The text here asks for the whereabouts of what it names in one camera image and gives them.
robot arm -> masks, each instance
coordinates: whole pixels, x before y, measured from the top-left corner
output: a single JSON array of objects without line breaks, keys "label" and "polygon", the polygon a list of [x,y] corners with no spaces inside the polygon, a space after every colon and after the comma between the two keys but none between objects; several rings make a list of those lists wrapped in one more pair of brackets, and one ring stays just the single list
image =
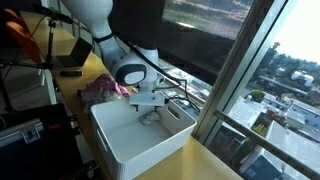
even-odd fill
[{"label": "robot arm", "polygon": [[[140,91],[132,94],[129,103],[132,105],[163,106],[164,97],[152,93],[158,75],[157,71],[148,65],[134,51],[126,54],[117,44],[108,23],[112,10],[112,0],[62,0],[71,14],[82,22],[91,32],[99,45],[103,63],[117,83],[122,86],[139,83]],[[158,51],[136,47],[154,65],[158,65]]]}]

rooftop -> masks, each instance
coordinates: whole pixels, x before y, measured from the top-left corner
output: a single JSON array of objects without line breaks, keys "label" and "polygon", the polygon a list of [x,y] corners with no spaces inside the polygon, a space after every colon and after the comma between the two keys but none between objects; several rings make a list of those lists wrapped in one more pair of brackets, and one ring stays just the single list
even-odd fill
[{"label": "rooftop", "polygon": [[[264,111],[266,111],[266,109],[262,104],[251,100],[245,100],[240,96],[228,113],[228,116],[242,124],[244,127],[251,129],[260,113]],[[232,131],[238,132],[226,123],[223,125]]]},{"label": "rooftop", "polygon": [[265,98],[265,99],[268,99],[268,100],[270,100],[270,101],[272,101],[272,102],[274,102],[274,103],[277,103],[277,104],[279,104],[280,106],[287,107],[286,104],[282,103],[281,101],[278,101],[276,96],[271,95],[271,94],[268,94],[268,93],[266,93],[266,92],[264,92],[264,94],[265,94],[265,95],[264,95],[264,98]]},{"label": "rooftop", "polygon": [[302,76],[304,78],[307,78],[307,79],[312,79],[313,80],[313,77],[309,74],[306,74],[307,72],[305,71],[295,71],[294,74],[297,75],[297,76]]},{"label": "rooftop", "polygon": [[320,142],[320,128],[306,124],[299,131]]},{"label": "rooftop", "polygon": [[298,101],[296,99],[292,99],[292,102],[293,102],[293,105],[296,105],[296,106],[301,107],[307,111],[310,111],[313,114],[320,115],[320,109],[317,109],[313,106],[310,106],[309,104],[303,103],[303,102]]},{"label": "rooftop", "polygon": [[302,114],[299,114],[291,109],[288,109],[288,111],[286,112],[286,116],[287,118],[290,118],[291,120],[294,120],[296,122],[299,122],[301,124],[305,124],[305,117]]},{"label": "rooftop", "polygon": [[[266,139],[306,166],[320,172],[320,144],[307,140],[291,130],[284,129],[275,121],[269,126]],[[261,154],[281,171],[281,167],[285,164],[282,160],[264,149],[261,150]],[[295,179],[308,179],[287,164],[284,172]]]}]

red object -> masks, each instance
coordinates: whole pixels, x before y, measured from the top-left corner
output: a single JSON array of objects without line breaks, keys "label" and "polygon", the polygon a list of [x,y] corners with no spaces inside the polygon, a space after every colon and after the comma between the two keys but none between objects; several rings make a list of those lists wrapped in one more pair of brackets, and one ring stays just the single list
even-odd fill
[{"label": "red object", "polygon": [[20,24],[21,26],[27,28],[26,23],[24,22],[23,18],[20,17],[16,12],[11,9],[4,9],[4,14],[6,16],[7,21],[12,21],[15,23]]},{"label": "red object", "polygon": [[48,129],[50,129],[50,130],[58,129],[60,127],[61,127],[61,124],[48,125]]},{"label": "red object", "polygon": [[6,28],[30,59],[32,59],[36,64],[41,64],[42,58],[40,49],[35,40],[31,37],[29,30],[13,21],[7,22]]}]

cable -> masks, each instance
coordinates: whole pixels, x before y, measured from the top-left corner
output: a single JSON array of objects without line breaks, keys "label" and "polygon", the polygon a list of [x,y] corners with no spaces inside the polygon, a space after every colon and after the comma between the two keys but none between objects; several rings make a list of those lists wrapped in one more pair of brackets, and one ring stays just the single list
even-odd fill
[{"label": "cable", "polygon": [[178,85],[176,85],[177,87],[181,86],[181,82],[184,82],[184,93],[185,93],[185,99],[186,101],[188,101],[190,103],[190,105],[198,112],[200,112],[200,109],[189,100],[189,96],[188,96],[188,92],[187,92],[187,80],[186,79],[179,79],[176,77],[171,76],[170,74],[168,74],[167,72],[165,72],[163,69],[159,68],[158,66],[156,66],[155,64],[153,64],[147,57],[145,57],[138,49],[136,49],[132,44],[127,44],[138,56],[140,56],[146,63],[148,63],[151,67],[153,67],[154,69],[156,69],[158,72],[160,72],[161,74],[163,74],[164,76],[166,76],[167,78],[175,81]]},{"label": "cable", "polygon": [[[42,21],[44,18],[46,18],[46,16],[42,17],[42,18],[39,20],[39,22],[37,23],[37,26],[35,27],[35,29],[33,30],[33,32],[30,34],[30,36],[28,37],[28,39],[26,39],[26,40],[23,42],[23,44],[22,44],[22,46],[21,46],[21,49],[22,49],[22,48],[27,44],[27,42],[33,37],[34,33],[37,31],[37,29],[38,29],[41,21]],[[20,51],[16,53],[13,61],[16,61],[16,60],[17,60],[19,54],[20,54]],[[12,65],[10,65],[8,71],[6,72],[6,75],[4,76],[3,81],[6,81],[6,78],[7,78],[8,74],[9,74],[11,68],[12,68]]]}]

wooden desk surface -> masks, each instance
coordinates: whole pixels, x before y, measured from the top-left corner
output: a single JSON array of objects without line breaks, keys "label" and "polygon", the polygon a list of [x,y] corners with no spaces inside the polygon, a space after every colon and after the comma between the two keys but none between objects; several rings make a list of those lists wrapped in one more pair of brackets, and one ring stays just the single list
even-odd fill
[{"label": "wooden desk surface", "polygon": [[[38,14],[21,12],[21,15],[25,19],[30,31],[33,31],[37,22],[41,19],[41,16]],[[41,23],[37,32],[34,34],[34,39],[44,55],[47,53],[48,34],[49,27],[46,22]],[[57,25],[54,32],[52,54],[68,54],[74,43],[74,37]],[[61,77],[58,72],[52,73],[70,110],[79,119],[78,124],[82,133],[100,166],[102,179],[112,179],[110,172],[104,163],[96,139],[94,138],[92,120],[88,114],[84,113],[84,105],[81,99],[76,95],[78,89],[84,89],[85,83],[92,82],[100,74],[107,73],[108,71],[103,66],[101,59],[93,53],[90,53],[82,71],[84,72],[82,77]],[[138,176],[136,179],[224,180],[241,179],[241,177],[239,177],[193,137],[190,137],[182,148]]]}]

